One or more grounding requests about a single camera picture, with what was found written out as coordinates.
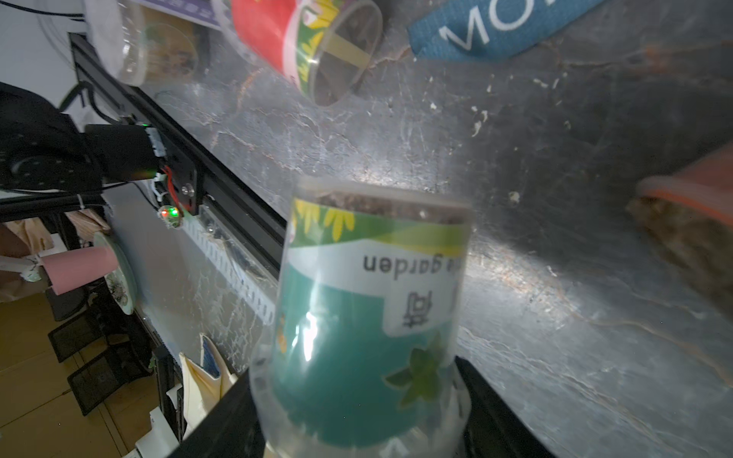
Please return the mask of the teal green label jar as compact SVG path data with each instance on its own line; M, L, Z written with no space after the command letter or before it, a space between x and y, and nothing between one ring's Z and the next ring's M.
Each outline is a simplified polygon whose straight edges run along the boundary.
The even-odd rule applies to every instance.
M302 177L276 313L249 370L274 457L451 457L473 213L416 191Z

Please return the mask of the red label seed jar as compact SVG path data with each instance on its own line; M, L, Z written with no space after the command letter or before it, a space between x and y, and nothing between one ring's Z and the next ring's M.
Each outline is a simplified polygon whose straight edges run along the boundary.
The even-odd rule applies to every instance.
M383 32L372 1L214 1L212 8L243 58L268 64L321 107L361 80Z

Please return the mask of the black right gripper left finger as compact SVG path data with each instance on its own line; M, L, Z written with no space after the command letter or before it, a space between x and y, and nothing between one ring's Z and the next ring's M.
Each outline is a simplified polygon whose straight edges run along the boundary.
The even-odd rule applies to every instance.
M193 433L170 454L172 458L265 456L265 437L252 398L247 369Z

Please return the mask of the orange label seed jar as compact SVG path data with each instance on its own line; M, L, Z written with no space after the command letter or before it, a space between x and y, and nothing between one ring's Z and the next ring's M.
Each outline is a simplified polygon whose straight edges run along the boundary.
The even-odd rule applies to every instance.
M732 316L732 144L642 179L627 210L685 281Z

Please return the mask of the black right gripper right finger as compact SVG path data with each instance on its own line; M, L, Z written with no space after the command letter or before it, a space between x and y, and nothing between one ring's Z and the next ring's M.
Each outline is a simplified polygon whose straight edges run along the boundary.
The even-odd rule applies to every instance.
M555 458L466 359L455 358L471 396L471 415L456 457Z

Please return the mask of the cream canvas tote bag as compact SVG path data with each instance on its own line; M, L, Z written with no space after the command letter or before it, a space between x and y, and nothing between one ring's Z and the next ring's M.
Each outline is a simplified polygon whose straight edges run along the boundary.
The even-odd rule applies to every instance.
M595 9L599 0L449 1L408 27L418 59L500 61Z

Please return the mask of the grey label seed jar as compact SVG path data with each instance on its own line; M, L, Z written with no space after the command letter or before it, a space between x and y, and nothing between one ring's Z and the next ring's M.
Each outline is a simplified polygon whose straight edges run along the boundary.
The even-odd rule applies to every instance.
M87 0L84 19L104 70L119 82L188 82L202 69L198 27L135 1Z

